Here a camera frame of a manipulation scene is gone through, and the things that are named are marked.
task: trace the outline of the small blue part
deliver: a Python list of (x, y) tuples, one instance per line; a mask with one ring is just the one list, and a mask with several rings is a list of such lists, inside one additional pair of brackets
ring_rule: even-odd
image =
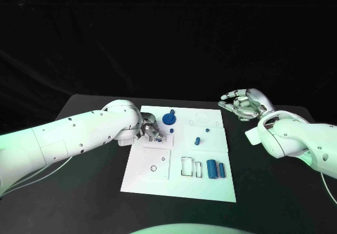
[(219, 163), (219, 169), (220, 169), (220, 177), (225, 178), (225, 168), (223, 168), (223, 163)]
[(210, 159), (206, 161), (206, 163), (207, 163), (209, 178), (216, 179), (217, 178), (216, 161)]
[(200, 144), (200, 138), (197, 137), (197, 138), (196, 138), (194, 145), (199, 145), (199, 144)]
[(174, 110), (171, 110), (168, 114), (164, 114), (164, 116), (163, 116), (163, 123), (166, 125), (173, 125), (176, 123)]

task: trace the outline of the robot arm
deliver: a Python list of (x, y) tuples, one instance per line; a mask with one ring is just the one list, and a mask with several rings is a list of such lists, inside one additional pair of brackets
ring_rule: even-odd
[(145, 134), (164, 139), (154, 116), (140, 113), (130, 101), (117, 100), (101, 111), (0, 136), (0, 195), (37, 169), (92, 150), (112, 139), (118, 140), (119, 146), (130, 145), (134, 138)]
[(219, 101), (219, 106), (232, 110), (242, 121), (259, 118), (258, 126), (246, 131), (251, 144), (262, 143), (275, 158), (297, 157), (314, 170), (337, 178), (337, 127), (310, 124), (294, 113), (275, 111), (271, 101), (256, 89), (230, 92), (222, 99), (228, 97), (243, 98), (243, 101), (236, 100), (233, 105)]

